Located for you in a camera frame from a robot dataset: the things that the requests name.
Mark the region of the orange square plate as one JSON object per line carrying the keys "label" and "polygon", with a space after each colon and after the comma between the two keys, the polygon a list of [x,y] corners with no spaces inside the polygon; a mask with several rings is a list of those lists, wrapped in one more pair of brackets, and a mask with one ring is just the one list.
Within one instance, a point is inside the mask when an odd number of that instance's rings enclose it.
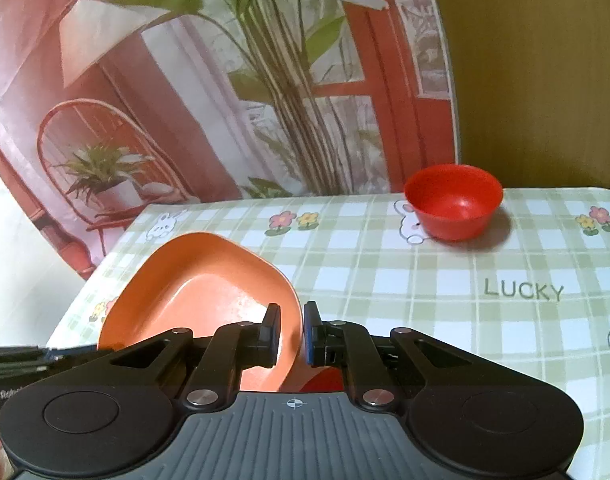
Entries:
{"label": "orange square plate", "polygon": [[309,373],[295,289],[271,263],[213,233],[183,234],[157,248],[108,311],[98,346],[119,350],[178,327],[211,336],[229,323],[261,322],[269,304],[281,310],[277,364],[246,370],[241,386],[299,391]]}

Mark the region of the printed room backdrop cloth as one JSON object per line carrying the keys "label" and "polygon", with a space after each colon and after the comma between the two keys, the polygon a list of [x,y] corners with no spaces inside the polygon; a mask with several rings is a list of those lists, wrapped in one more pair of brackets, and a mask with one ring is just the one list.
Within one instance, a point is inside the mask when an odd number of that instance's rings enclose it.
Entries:
{"label": "printed room backdrop cloth", "polygon": [[435,0],[0,0],[0,177],[83,278],[148,205],[396,192],[458,141]]}

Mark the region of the green plaid tablecloth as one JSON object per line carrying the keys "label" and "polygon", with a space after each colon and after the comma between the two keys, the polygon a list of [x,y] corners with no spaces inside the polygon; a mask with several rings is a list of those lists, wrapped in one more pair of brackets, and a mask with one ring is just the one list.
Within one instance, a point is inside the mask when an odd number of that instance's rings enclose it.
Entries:
{"label": "green plaid tablecloth", "polygon": [[151,206],[120,237],[49,338],[94,344],[144,260],[205,231],[273,263],[328,320],[410,326],[566,390],[585,418],[570,469],[610,479],[610,191],[508,190],[488,230],[447,245],[409,229],[391,195]]}

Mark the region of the red bowl far corner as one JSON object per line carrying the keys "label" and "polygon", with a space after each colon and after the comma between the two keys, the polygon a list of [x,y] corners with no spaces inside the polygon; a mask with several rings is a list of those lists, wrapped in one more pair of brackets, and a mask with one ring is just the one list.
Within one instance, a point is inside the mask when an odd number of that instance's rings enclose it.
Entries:
{"label": "red bowl far corner", "polygon": [[443,164],[409,177],[404,196],[427,234],[443,242],[464,242],[488,228],[504,188],[478,167]]}

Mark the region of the red bowl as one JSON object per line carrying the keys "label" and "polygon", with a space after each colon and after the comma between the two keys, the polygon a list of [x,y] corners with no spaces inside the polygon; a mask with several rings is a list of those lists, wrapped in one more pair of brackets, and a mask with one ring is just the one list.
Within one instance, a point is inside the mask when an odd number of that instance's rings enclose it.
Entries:
{"label": "red bowl", "polygon": [[344,390],[341,370],[334,367],[321,368],[302,388],[303,393],[341,392]]}

